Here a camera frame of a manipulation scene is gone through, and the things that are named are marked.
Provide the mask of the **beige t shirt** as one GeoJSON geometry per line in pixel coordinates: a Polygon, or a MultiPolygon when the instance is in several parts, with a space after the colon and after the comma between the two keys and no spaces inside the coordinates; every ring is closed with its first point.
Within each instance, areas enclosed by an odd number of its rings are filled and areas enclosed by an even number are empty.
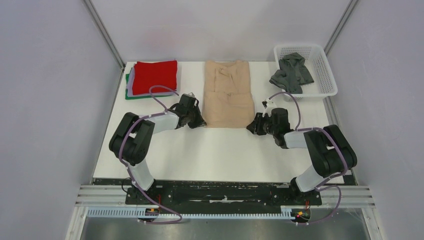
{"type": "Polygon", "coordinates": [[[205,62],[202,117],[208,128],[246,128],[254,120],[247,61],[205,62]]]}

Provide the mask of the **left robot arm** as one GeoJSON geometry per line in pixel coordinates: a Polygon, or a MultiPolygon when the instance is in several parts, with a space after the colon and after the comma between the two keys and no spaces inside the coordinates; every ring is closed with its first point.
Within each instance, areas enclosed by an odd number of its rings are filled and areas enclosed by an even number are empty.
{"type": "Polygon", "coordinates": [[[154,134],[177,130],[184,126],[196,129],[206,125],[194,94],[184,93],[179,102],[163,112],[137,115],[127,112],[112,135],[108,148],[125,166],[132,184],[138,188],[138,197],[145,204],[153,203],[157,190],[146,156],[154,134]]]}

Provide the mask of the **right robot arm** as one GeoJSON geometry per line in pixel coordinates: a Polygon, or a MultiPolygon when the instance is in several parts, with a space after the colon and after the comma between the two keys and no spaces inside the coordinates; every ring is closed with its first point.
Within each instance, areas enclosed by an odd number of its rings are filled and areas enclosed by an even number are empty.
{"type": "Polygon", "coordinates": [[[256,113],[246,129],[258,136],[271,135],[275,144],[282,149],[308,151],[310,167],[293,178],[289,186],[288,196],[295,204],[302,204],[309,198],[310,192],[346,173],[358,162],[353,148],[337,125],[295,130],[291,128],[289,113],[285,108],[256,113]]]}

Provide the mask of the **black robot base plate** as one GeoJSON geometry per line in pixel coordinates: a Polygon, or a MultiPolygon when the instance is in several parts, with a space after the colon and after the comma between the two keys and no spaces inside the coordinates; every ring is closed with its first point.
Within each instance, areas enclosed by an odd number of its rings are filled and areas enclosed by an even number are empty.
{"type": "Polygon", "coordinates": [[[157,180],[142,194],[124,179],[120,185],[126,193],[125,205],[146,205],[150,213],[175,214],[276,214],[282,206],[308,209],[322,205],[321,192],[335,189],[323,186],[322,191],[293,195],[290,184],[161,181],[157,180]]]}

